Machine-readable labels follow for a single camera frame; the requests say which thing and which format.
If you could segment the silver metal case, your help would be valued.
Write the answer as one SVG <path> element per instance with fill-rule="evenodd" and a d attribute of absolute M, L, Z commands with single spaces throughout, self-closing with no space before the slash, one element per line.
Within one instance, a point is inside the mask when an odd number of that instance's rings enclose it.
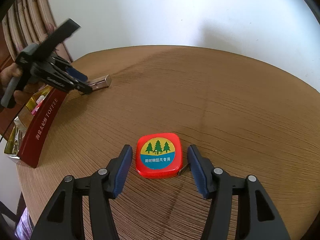
<path fill-rule="evenodd" d="M 93 91 L 96 91 L 96 90 L 110 87 L 111 82 L 112 82 L 111 77 L 109 75 L 105 75 L 105 76 L 90 80 L 86 83 L 89 87 L 92 88 Z"/>

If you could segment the red round tape measure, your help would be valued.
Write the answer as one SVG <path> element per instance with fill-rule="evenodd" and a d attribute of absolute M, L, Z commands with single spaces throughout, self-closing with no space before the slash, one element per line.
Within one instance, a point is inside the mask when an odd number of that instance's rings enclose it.
<path fill-rule="evenodd" d="M 175 133 L 145 135 L 137 142 L 136 171 L 148 179 L 175 177 L 183 169 L 183 151 Z"/>

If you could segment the pink eraser block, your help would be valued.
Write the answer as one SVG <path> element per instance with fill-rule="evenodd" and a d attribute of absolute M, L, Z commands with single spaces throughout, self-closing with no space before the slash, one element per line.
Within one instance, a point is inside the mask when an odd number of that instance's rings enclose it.
<path fill-rule="evenodd" d="M 44 95 L 41 95 L 37 100 L 36 100 L 36 107 L 31 111 L 31 114 L 34 116 L 36 112 L 39 110 L 40 106 L 42 105 L 44 99 L 46 97 Z"/>

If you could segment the silver metal tongs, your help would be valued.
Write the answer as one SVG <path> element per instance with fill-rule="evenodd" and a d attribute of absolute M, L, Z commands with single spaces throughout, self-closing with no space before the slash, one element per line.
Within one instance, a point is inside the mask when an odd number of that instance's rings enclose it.
<path fill-rule="evenodd" d="M 12 154 L 13 155 L 18 155 L 18 152 L 21 147 L 21 143 L 23 140 L 23 133 L 21 130 L 17 127 L 14 128 L 14 141 L 13 141 L 13 146 L 12 146 Z"/>

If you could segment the beige patterned curtain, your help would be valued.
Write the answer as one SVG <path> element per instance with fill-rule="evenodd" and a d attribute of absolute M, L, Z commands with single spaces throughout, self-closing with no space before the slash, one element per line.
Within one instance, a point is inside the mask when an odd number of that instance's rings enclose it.
<path fill-rule="evenodd" d="M 1 21 L 12 59 L 32 43 L 41 43 L 57 29 L 48 0 L 15 0 Z"/>

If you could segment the red gold toffee tin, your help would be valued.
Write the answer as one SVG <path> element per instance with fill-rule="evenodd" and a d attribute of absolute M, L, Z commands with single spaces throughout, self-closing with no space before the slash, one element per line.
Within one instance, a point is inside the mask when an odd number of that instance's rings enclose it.
<path fill-rule="evenodd" d="M 33 116 L 31 111 L 36 107 L 36 100 L 41 95 L 46 98 Z M 66 95 L 67 93 L 50 86 L 35 93 L 18 113 L 18 116 L 14 118 L 14 127 L 4 148 L 4 154 L 11 159 L 20 160 L 30 167 L 36 168 L 49 129 Z M 18 155 L 12 154 L 15 127 L 23 133 Z"/>

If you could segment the purple cloth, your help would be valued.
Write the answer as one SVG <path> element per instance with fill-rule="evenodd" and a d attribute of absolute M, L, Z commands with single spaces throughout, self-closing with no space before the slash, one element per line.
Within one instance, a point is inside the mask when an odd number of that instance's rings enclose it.
<path fill-rule="evenodd" d="M 34 225 L 27 208 L 24 209 L 15 229 L 15 236 L 20 240 L 30 240 Z"/>

